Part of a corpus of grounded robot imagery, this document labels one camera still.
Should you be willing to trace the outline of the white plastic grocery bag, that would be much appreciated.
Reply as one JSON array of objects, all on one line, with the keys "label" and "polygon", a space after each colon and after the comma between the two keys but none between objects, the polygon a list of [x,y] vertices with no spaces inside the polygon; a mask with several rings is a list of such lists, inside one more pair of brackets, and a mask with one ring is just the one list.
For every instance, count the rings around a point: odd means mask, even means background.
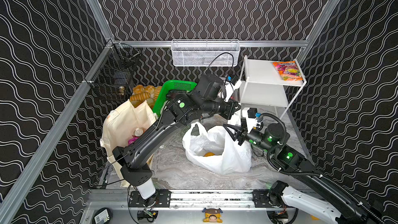
[{"label": "white plastic grocery bag", "polygon": [[[184,134],[182,144],[190,162],[213,173],[226,175],[251,169],[250,145],[239,146],[223,126],[206,130],[201,123],[195,122]],[[204,157],[207,152],[215,155]]]}]

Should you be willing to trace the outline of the red soda can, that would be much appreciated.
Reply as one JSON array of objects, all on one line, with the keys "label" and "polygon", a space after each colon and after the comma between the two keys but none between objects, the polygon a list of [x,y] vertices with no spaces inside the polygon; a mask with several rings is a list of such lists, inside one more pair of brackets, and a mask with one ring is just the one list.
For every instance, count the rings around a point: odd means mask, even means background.
[{"label": "red soda can", "polygon": [[145,129],[139,127],[139,128],[136,128],[136,129],[134,130],[133,135],[134,135],[135,137],[140,137],[140,136],[142,136],[142,135],[144,134],[144,132],[145,132]]}]

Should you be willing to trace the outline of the purple snack bag shelf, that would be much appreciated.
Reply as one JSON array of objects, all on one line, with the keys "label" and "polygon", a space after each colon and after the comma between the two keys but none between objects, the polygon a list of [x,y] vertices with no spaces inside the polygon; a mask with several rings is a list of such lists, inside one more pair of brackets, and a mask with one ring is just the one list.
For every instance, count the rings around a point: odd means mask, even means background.
[{"label": "purple snack bag shelf", "polygon": [[130,145],[133,144],[137,139],[138,139],[137,136],[132,136],[132,137],[128,140],[127,145],[130,146]]}]

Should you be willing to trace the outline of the cream canvas tote bag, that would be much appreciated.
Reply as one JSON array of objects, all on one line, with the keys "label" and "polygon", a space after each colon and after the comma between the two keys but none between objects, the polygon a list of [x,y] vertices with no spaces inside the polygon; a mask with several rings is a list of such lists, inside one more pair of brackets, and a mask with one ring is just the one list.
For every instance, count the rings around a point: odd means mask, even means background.
[{"label": "cream canvas tote bag", "polygon": [[114,148],[128,146],[128,141],[133,138],[137,128],[146,131],[156,119],[147,101],[134,107],[130,100],[127,100],[112,110],[103,123],[102,137],[99,140],[100,145],[106,150],[108,162],[115,162]]}]

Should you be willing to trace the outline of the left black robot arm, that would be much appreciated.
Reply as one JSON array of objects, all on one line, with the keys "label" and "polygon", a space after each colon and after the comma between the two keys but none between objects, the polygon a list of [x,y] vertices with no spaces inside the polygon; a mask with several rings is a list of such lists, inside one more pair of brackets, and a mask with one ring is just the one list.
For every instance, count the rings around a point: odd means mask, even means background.
[{"label": "left black robot arm", "polygon": [[171,134],[200,119],[203,114],[231,119],[240,110],[240,104],[231,98],[240,86],[241,80],[237,76],[221,79],[215,75],[203,75],[192,90],[169,91],[168,102],[158,120],[134,143],[113,149],[124,180],[135,187],[144,200],[155,195],[152,171],[147,164],[150,156]]}]

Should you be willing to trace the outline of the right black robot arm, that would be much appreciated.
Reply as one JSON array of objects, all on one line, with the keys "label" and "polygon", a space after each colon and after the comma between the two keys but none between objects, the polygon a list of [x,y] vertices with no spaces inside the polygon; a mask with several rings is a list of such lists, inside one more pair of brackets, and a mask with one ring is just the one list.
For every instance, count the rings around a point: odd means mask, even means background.
[{"label": "right black robot arm", "polygon": [[288,146],[285,124],[276,116],[263,113],[255,118],[257,125],[269,117],[274,120],[265,132],[249,129],[247,121],[241,125],[223,127],[239,145],[250,143],[266,151],[266,160],[277,172],[291,176],[315,191],[321,198],[306,195],[282,181],[275,182],[268,191],[269,204],[275,207],[294,207],[328,224],[382,224],[382,211],[368,201],[354,196],[315,166],[297,150]]}]

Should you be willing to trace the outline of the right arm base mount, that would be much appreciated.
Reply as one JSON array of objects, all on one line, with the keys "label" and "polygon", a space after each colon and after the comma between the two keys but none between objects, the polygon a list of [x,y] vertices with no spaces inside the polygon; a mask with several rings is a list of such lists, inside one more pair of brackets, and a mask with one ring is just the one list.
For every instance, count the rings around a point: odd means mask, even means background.
[{"label": "right arm base mount", "polygon": [[284,208],[288,207],[286,202],[283,200],[283,191],[288,188],[288,184],[282,181],[277,181],[272,184],[270,189],[267,190],[253,190],[252,200],[255,204],[255,208]]}]

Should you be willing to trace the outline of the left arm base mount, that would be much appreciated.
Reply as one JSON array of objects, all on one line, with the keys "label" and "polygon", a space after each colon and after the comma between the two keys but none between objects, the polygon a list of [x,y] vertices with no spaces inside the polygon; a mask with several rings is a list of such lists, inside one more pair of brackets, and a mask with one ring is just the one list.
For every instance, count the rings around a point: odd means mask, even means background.
[{"label": "left arm base mount", "polygon": [[132,208],[157,208],[170,207],[172,192],[166,189],[158,189],[148,199],[143,199],[138,191],[130,192],[128,207]]}]

